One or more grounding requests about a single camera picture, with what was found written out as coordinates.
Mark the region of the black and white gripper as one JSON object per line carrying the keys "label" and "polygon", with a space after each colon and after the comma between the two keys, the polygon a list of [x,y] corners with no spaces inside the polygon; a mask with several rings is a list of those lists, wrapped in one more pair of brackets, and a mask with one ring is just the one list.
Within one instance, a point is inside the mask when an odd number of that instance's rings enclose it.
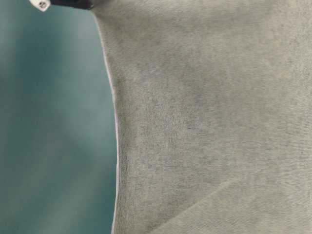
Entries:
{"label": "black and white gripper", "polygon": [[[50,0],[29,0],[29,2],[41,12],[45,12],[51,6]],[[52,0],[52,4],[83,10],[90,10],[94,6],[90,0]]]}

